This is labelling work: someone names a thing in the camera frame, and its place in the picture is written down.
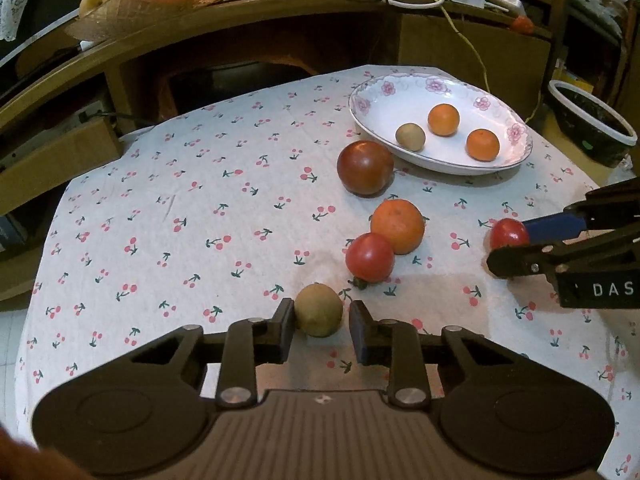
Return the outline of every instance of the white tablecloth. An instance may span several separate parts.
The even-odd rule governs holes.
[[[637,477],[640,315],[564,310],[544,277],[507,282],[483,268],[495,219],[558,212],[592,183],[534,134],[532,155],[514,171],[465,178],[398,160],[385,196],[349,194],[335,171],[340,150],[359,138],[348,95],[391,70],[408,68],[365,66],[207,106],[141,134],[120,160],[74,179],[24,327],[19,433],[32,438],[36,403],[71,377],[181,325],[221,332],[238,319],[271,317],[280,298],[318,281],[347,303],[364,300],[374,318],[430,333],[462,325],[594,388],[618,422],[601,473]],[[396,258],[388,282],[357,290],[345,246],[394,197],[427,217],[424,241]],[[285,365],[258,368],[259,387],[383,388],[386,369],[355,362],[344,321],[327,339],[296,335]],[[211,365],[204,395],[213,395],[216,379]]]

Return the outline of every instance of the red tomato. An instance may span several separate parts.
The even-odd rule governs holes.
[[[492,250],[505,246],[529,245],[529,233],[522,222],[513,218],[498,220],[491,229]]]
[[[357,237],[345,257],[347,269],[356,277],[369,283],[388,278],[394,269],[394,248],[383,235],[366,233]]]

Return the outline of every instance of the tangerine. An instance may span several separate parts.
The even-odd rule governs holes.
[[[424,219],[408,200],[385,200],[373,212],[371,232],[389,240],[395,254],[408,254],[422,242]]]

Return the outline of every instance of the floral bowl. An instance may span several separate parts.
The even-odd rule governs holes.
[[[427,116],[438,104],[448,103],[460,113],[460,126],[451,137],[433,135]],[[349,97],[358,126],[400,158],[428,170],[456,175],[478,175],[507,170],[523,163],[533,147],[532,131],[500,99],[453,78],[428,73],[396,73],[376,77],[358,86]],[[405,123],[419,124],[427,135],[420,152],[410,152],[396,141]],[[466,153],[466,137],[477,128],[491,130],[500,152],[491,162]]]

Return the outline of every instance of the table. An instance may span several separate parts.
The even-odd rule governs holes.
[[[346,304],[363,300],[374,318],[430,333],[462,325],[594,388],[618,422],[601,473],[636,478],[640,315],[563,310],[544,277],[497,280],[483,263],[492,220],[580,200],[593,185],[581,170],[534,134],[517,170],[466,178],[397,160],[384,196],[358,198],[341,185],[335,161],[359,138],[351,89],[408,70],[364,66],[210,105],[138,135],[120,160],[74,179],[22,335],[19,433],[32,438],[34,406],[71,377],[181,325],[220,332],[238,319],[271,317],[280,298],[318,281]],[[368,230],[385,198],[417,205],[426,234],[396,258],[387,282],[360,291],[348,282],[345,246]],[[205,396],[217,371],[210,365]],[[343,324],[326,339],[297,334],[285,365],[258,368],[258,387],[383,388],[386,372],[355,362]]]

